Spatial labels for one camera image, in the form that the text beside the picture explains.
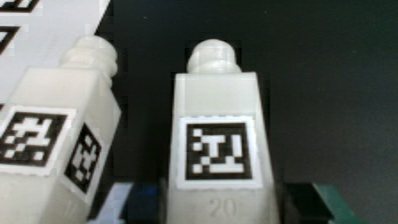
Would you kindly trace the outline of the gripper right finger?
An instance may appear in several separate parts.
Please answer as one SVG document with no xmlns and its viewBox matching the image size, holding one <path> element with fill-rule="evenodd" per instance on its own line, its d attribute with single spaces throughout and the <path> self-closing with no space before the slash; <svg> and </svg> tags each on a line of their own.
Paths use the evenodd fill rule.
<svg viewBox="0 0 398 224">
<path fill-rule="evenodd" d="M 284 184 L 282 224 L 359 224 L 359 217 L 330 185 Z"/>
</svg>

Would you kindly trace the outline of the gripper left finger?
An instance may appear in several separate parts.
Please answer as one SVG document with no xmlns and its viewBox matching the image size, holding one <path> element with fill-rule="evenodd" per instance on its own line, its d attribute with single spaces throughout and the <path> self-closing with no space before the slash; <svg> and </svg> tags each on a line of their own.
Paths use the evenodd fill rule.
<svg viewBox="0 0 398 224">
<path fill-rule="evenodd" d="M 98 216 L 87 224 L 158 224 L 158 186 L 117 182 L 112 185 Z"/>
</svg>

